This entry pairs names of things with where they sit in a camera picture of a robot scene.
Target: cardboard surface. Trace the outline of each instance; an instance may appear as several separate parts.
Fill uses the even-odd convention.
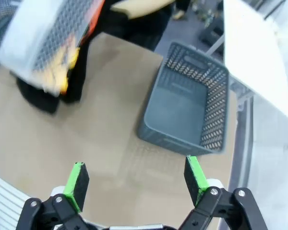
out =
[[[162,57],[101,34],[90,45],[81,103],[49,116],[29,105],[0,68],[0,177],[47,199],[67,182],[76,161],[90,176],[83,217],[103,225],[163,223],[178,227],[192,209],[185,157],[135,135]],[[199,157],[206,177],[228,186],[237,101],[230,94],[227,147]],[[216,229],[213,220],[209,229]]]

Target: table surface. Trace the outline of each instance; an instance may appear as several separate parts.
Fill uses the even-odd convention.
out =
[[[231,75],[288,117],[288,80],[272,29],[241,0],[224,0],[225,56]]]
[[[0,178],[46,200],[64,185],[76,161],[90,184],[83,217],[102,225],[164,223],[178,227],[192,209],[183,155],[137,138],[135,129],[162,57],[101,34],[89,48],[82,101],[60,104],[55,116],[28,104],[0,68]],[[223,154],[199,157],[207,178],[228,187],[236,107],[230,92]],[[209,229],[215,230],[214,219]]]

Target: screw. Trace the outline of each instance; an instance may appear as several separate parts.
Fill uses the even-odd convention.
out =
[[[34,207],[34,206],[36,206],[37,205],[37,202],[36,201],[32,201],[31,202],[31,207]]]
[[[62,197],[58,196],[58,197],[56,198],[56,202],[59,203],[59,202],[61,202],[61,201],[62,201]]]
[[[239,195],[239,196],[245,196],[245,192],[244,192],[243,190],[240,190],[240,191],[238,192],[238,195]]]
[[[215,188],[213,188],[213,189],[211,189],[210,193],[212,195],[217,195],[218,192],[217,192],[217,190]]]

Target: basket handle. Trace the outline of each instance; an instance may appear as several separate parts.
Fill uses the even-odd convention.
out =
[[[204,62],[202,62],[202,61],[199,61],[199,60],[197,60],[197,59],[195,59],[195,58],[193,58],[193,57],[190,57],[190,56],[188,56],[188,55],[184,56],[183,59],[184,59],[186,62],[189,62],[190,64],[196,66],[196,67],[199,68],[199,69],[202,69],[202,70],[208,70],[208,69],[209,69],[209,66],[208,66],[206,63],[204,63]]]

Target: basket bottom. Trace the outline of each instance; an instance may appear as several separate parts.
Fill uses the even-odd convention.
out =
[[[207,88],[197,84],[189,93],[157,87],[145,113],[145,123],[160,133],[199,145],[204,125]]]

